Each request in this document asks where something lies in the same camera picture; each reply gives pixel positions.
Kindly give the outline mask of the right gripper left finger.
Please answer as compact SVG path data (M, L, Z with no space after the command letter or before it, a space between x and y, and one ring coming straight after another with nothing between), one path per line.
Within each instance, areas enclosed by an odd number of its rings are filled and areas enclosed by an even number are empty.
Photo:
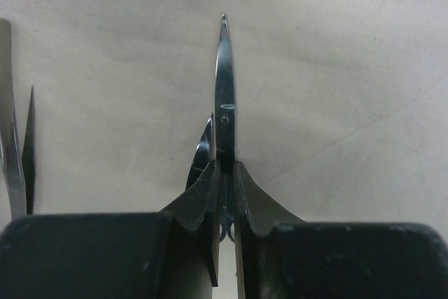
M1 233L2 298L210 298L220 167L158 212L28 216Z

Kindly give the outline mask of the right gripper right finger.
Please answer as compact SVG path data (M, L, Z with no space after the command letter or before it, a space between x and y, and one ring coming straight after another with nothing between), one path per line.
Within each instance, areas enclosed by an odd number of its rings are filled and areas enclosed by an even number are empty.
M447 244L420 223L305 222L234 164L240 298L446 298Z

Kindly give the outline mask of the steel scissors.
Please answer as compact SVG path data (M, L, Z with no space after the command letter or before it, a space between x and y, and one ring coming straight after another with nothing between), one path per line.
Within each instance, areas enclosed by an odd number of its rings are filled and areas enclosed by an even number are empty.
M192 159L192 164L188 172L185 189L189 189L202 175L212 157L214 140L214 115L211 113L206 121L206 126L199 139Z

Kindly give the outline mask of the steel forceps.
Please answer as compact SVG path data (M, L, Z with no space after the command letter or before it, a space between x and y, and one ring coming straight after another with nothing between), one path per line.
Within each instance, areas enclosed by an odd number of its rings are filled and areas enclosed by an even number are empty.
M235 77L228 19L221 15L214 93L216 159L220 163L220 240L235 241L233 166L235 162Z

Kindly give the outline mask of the steel tweezers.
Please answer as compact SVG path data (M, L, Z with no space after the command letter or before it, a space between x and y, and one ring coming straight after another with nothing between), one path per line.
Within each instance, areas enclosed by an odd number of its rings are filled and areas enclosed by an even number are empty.
M1 162L13 220L27 215L25 178L18 148L12 72L11 24L1 19Z
M34 106L34 88L32 88L29 100L27 127L22 151L22 168L25 179L24 181L26 192L25 196L26 196L27 215L33 214L34 211L35 177L36 177L34 145L35 145L35 106Z

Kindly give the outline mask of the beige cloth wrap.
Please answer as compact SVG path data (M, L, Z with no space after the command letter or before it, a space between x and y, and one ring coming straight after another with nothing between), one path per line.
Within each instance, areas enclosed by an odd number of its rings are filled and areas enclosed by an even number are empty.
M308 221L447 231L447 0L1 0L36 209L154 211L185 187L227 15L237 156Z

